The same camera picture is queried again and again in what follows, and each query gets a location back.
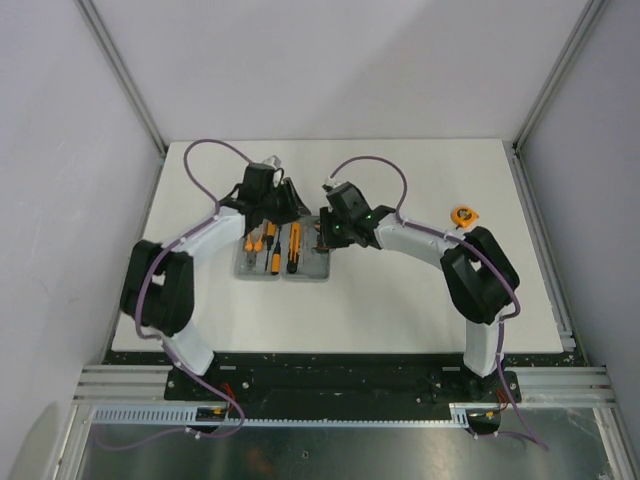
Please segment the grey plastic tool case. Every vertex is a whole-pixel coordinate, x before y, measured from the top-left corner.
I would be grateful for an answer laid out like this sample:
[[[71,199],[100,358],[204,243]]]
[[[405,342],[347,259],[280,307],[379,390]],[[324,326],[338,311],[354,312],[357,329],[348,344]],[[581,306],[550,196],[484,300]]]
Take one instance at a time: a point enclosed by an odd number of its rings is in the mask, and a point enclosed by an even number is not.
[[[319,232],[320,219],[318,216],[304,216],[299,220],[294,221],[301,223],[302,231],[298,270],[293,275],[288,274],[286,271],[289,233],[290,226],[293,222],[284,225],[277,225],[274,244],[270,251],[269,259],[266,259],[266,227],[268,222],[269,221],[264,221],[259,226],[264,228],[265,245],[264,250],[258,255],[254,270],[248,270],[246,268],[246,254],[244,251],[246,236],[238,241],[234,270],[236,276],[240,280],[275,281],[283,279],[286,281],[297,282],[320,282],[329,279],[331,260],[330,251],[328,253],[318,253],[314,250],[317,239],[321,238]],[[270,274],[270,264],[273,249],[277,240],[281,241],[281,265],[280,273],[273,276]]]

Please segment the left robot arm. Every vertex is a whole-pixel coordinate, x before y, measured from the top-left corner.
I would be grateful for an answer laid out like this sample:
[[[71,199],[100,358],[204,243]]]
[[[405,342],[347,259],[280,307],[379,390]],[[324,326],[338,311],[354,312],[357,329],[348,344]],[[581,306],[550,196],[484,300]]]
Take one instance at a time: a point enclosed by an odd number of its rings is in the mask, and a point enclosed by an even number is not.
[[[209,368],[214,351],[197,332],[197,269],[263,223],[283,225],[309,213],[280,159],[271,156],[248,164],[242,181],[186,232],[163,243],[134,245],[120,311],[133,319],[139,338],[158,341],[178,367],[189,371],[185,385],[197,398],[210,399],[221,387],[220,374]]]

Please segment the orange black utility knife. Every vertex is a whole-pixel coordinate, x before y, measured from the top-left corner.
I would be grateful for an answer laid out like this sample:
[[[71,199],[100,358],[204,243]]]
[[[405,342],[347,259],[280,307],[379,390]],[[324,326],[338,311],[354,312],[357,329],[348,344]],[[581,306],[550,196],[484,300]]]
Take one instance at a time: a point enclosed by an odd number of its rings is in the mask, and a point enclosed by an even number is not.
[[[286,265],[286,271],[290,275],[295,274],[298,270],[300,260],[301,231],[302,227],[300,222],[293,222],[291,224]]]

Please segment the orange handle slim screwdriver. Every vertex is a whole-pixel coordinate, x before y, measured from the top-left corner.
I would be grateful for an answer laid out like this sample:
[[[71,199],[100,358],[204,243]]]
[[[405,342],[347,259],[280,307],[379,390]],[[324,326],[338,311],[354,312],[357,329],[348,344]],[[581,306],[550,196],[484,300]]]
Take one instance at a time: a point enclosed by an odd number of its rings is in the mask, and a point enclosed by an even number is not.
[[[276,276],[280,273],[281,265],[281,241],[277,240],[271,256],[270,274]]]

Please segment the orange handle pliers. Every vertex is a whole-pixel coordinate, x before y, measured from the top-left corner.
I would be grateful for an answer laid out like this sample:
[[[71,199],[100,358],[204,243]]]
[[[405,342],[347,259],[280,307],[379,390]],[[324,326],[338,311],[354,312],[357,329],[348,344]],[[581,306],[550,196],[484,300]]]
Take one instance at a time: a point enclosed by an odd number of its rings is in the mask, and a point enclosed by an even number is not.
[[[246,268],[254,270],[258,255],[264,250],[264,228],[259,227],[249,232],[245,239],[244,251],[246,254]]]

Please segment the orange handle thick screwdriver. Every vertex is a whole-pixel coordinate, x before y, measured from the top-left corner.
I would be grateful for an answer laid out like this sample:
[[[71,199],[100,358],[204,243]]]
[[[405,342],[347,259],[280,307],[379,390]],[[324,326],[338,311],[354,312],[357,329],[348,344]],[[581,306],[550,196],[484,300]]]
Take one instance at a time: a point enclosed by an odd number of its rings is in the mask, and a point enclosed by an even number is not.
[[[272,222],[268,222],[266,227],[266,259],[269,259],[269,254],[274,244],[276,231],[277,225]]]

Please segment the orange tape measure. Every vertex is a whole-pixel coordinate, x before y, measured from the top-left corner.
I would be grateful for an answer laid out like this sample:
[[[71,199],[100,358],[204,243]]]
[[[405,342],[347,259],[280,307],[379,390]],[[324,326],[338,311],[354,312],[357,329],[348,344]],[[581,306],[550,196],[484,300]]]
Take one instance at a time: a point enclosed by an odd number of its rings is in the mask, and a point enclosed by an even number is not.
[[[479,214],[469,206],[461,205],[451,211],[450,218],[456,229],[468,230],[479,219]]]

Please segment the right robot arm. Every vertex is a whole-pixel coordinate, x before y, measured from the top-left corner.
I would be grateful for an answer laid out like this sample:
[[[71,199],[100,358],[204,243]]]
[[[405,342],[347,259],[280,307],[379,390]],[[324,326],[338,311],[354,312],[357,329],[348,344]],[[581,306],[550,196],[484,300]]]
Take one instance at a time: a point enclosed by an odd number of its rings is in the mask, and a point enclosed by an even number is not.
[[[512,305],[520,312],[515,291],[520,278],[490,230],[441,231],[402,220],[396,209],[370,207],[352,183],[323,186],[327,207],[320,209],[320,234],[329,249],[359,245],[394,251],[439,269],[451,301],[466,320],[463,393],[484,401],[497,389],[494,371],[502,359],[502,312]]]

